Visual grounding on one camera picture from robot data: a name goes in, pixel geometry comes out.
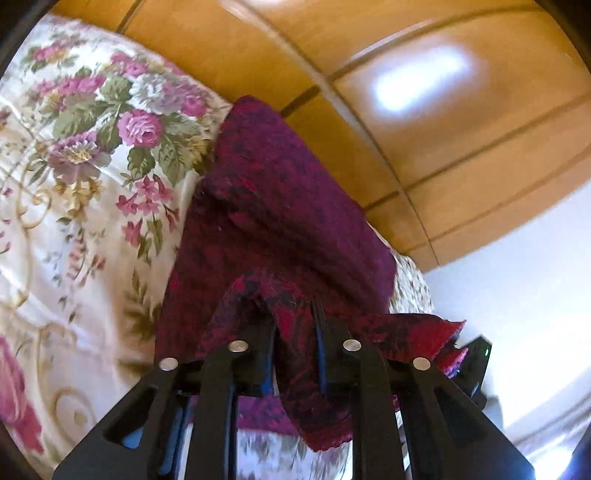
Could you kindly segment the floral quilted bedspread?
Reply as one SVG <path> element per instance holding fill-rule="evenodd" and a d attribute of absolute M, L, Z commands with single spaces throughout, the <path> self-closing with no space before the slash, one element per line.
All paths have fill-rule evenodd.
<path fill-rule="evenodd" d="M 147 371 L 187 214 L 231 105 L 58 15 L 1 81 L 1 422 L 40 477 Z"/>

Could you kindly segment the dark red floral sweater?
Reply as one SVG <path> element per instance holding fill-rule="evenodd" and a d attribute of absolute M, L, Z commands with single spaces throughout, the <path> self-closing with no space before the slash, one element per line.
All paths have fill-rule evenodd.
<path fill-rule="evenodd" d="M 239 404 L 238 426 L 300 436 L 315 451 L 352 437 L 345 400 L 322 395 L 311 302 L 391 360 L 423 356 L 453 375 L 462 324 L 393 314 L 397 266 L 360 206 L 269 105 L 239 98 L 197 185 L 155 324 L 155 355 L 206 356 L 263 317 L 279 337 L 279 391 Z"/>

